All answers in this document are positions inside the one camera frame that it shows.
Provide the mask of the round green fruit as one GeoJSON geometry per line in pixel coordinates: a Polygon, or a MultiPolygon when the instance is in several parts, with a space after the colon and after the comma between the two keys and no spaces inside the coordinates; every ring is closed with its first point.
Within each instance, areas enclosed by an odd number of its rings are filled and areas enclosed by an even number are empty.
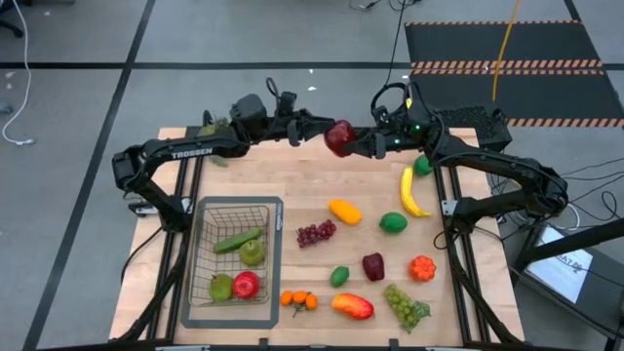
{"type": "Polygon", "coordinates": [[[433,172],[433,167],[430,165],[428,158],[422,154],[418,156],[413,162],[413,172],[417,176],[428,176],[433,172]]]}

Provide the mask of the dark red bell pepper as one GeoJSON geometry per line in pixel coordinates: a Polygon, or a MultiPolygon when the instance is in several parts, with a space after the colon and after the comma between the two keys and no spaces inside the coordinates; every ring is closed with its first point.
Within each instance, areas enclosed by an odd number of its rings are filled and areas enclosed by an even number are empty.
{"type": "Polygon", "coordinates": [[[380,253],[365,255],[362,260],[362,265],[370,281],[375,282],[385,278],[384,260],[380,253]]]}

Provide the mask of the red yellow mango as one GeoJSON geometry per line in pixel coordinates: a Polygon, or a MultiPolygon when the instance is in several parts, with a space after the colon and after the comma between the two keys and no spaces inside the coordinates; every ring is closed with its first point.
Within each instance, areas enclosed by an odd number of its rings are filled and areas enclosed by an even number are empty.
{"type": "Polygon", "coordinates": [[[331,302],[331,307],[354,320],[366,320],[374,314],[374,306],[371,302],[352,293],[336,295],[331,302]]]}

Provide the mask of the bright red apple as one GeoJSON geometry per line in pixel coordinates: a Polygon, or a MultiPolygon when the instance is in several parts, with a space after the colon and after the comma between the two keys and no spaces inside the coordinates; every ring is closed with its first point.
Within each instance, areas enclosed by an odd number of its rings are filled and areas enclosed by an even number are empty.
{"type": "Polygon", "coordinates": [[[244,271],[237,275],[233,281],[232,292],[241,299],[255,297],[260,289],[260,279],[252,271],[244,271]]]}

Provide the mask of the light green pear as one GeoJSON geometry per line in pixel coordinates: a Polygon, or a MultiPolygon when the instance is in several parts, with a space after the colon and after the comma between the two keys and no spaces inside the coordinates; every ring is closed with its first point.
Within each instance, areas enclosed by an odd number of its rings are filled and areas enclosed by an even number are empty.
{"type": "Polygon", "coordinates": [[[239,248],[239,257],[245,265],[259,265],[265,258],[264,244],[258,240],[249,240],[239,248]]]}

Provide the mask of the yellow orange oblong fruit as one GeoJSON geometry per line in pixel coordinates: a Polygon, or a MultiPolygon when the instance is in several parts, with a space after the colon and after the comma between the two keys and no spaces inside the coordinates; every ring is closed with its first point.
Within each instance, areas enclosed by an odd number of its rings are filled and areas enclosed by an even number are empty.
{"type": "Polygon", "coordinates": [[[352,204],[340,199],[329,201],[329,210],[342,222],[356,225],[362,220],[362,213],[352,204]]]}

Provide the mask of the small bumpy green lime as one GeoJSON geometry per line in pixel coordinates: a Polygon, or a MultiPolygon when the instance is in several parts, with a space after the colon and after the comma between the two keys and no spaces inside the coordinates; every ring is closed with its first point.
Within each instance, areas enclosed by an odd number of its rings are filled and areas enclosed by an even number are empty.
{"type": "Polygon", "coordinates": [[[338,266],[331,273],[330,283],[333,288],[342,287],[349,279],[350,271],[346,266],[338,266]]]}

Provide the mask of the dark red apple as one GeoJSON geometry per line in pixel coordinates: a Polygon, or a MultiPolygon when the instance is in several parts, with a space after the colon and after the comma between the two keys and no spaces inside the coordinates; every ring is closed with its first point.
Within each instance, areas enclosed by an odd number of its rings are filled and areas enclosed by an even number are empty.
{"type": "Polygon", "coordinates": [[[345,120],[339,120],[324,133],[324,142],[327,148],[337,157],[346,157],[351,154],[344,145],[354,141],[356,134],[353,126],[345,120]]]}

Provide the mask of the yellow banana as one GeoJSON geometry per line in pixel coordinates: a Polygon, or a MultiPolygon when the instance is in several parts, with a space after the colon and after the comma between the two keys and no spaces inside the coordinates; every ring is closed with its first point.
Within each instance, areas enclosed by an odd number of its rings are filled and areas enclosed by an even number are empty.
{"type": "Polygon", "coordinates": [[[413,169],[406,167],[400,180],[400,198],[404,209],[414,217],[429,217],[432,214],[422,210],[414,201],[411,193],[413,169]]]}

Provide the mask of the green brownish pear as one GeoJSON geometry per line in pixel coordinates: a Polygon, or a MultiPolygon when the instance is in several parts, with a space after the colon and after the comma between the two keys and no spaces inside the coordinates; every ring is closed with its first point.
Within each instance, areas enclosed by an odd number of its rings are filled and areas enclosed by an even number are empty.
{"type": "Polygon", "coordinates": [[[227,274],[216,274],[211,278],[209,295],[214,302],[231,298],[233,279],[227,274]]]}

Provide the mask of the green cucumber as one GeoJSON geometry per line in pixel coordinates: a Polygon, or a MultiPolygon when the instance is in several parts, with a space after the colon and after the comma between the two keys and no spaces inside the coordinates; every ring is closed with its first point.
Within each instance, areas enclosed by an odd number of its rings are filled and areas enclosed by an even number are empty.
{"type": "Polygon", "coordinates": [[[232,252],[236,249],[239,249],[246,242],[259,238],[261,234],[262,229],[259,227],[254,227],[248,231],[241,232],[230,238],[217,242],[213,246],[213,252],[215,254],[226,254],[232,252]]]}

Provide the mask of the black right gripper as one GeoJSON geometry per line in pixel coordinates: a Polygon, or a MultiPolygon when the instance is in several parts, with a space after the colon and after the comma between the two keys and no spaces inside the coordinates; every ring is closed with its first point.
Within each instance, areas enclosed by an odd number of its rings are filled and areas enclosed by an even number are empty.
{"type": "Polygon", "coordinates": [[[364,157],[382,159],[388,152],[417,149],[426,154],[436,150],[437,116],[419,104],[403,106],[388,112],[385,106],[373,111],[375,127],[354,129],[356,141],[373,140],[369,143],[349,143],[348,152],[364,157]]]}

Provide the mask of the orange tangerine cluster with leaves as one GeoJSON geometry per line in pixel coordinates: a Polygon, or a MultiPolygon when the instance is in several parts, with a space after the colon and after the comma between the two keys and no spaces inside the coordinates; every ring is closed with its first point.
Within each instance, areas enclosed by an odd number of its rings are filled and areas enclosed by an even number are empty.
{"type": "Polygon", "coordinates": [[[281,306],[293,309],[293,317],[303,311],[314,311],[319,306],[318,297],[312,292],[305,291],[284,291],[279,302],[281,306]]]}

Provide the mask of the large smooth green lime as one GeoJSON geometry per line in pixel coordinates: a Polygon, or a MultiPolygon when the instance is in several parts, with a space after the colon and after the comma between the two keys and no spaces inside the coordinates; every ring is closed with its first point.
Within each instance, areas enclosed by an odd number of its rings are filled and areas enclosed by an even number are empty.
{"type": "Polygon", "coordinates": [[[384,214],[378,225],[385,233],[399,234],[408,227],[409,223],[402,214],[391,212],[384,214]]]}

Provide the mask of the orange bumpy pumpkin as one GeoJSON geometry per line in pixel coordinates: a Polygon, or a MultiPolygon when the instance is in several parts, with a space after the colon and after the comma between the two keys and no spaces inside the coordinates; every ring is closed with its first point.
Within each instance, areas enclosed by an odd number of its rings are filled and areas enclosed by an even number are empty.
{"type": "Polygon", "coordinates": [[[414,258],[409,265],[409,274],[418,282],[428,282],[435,278],[437,266],[434,260],[425,255],[414,258]]]}

